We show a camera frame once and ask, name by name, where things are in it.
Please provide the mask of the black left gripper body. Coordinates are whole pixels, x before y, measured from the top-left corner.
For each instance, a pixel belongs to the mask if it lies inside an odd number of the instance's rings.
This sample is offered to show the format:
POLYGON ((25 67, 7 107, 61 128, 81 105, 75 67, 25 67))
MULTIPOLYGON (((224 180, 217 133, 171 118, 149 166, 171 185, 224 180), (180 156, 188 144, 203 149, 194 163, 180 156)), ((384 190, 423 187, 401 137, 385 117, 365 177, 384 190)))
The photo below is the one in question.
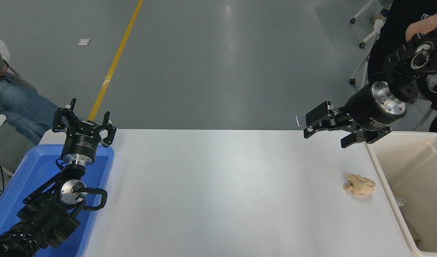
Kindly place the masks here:
MULTIPOLYGON (((94 121, 82 121, 80 125, 74 126, 66 134, 64 146, 60 155, 61 160, 95 160, 99 147, 100 136, 96 136, 96 126, 100 123, 94 121)), ((100 133, 104 138, 106 131, 100 133)))

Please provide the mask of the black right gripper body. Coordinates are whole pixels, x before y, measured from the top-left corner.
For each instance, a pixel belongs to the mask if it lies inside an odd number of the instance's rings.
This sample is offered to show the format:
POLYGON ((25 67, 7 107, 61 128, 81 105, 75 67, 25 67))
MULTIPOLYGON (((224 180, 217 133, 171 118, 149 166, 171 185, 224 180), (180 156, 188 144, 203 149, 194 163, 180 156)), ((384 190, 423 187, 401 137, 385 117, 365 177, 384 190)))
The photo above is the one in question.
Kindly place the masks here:
POLYGON ((365 86, 352 95, 342 112, 350 114, 352 119, 365 130, 378 131, 392 123, 391 115, 385 113, 373 97, 371 86, 365 86))

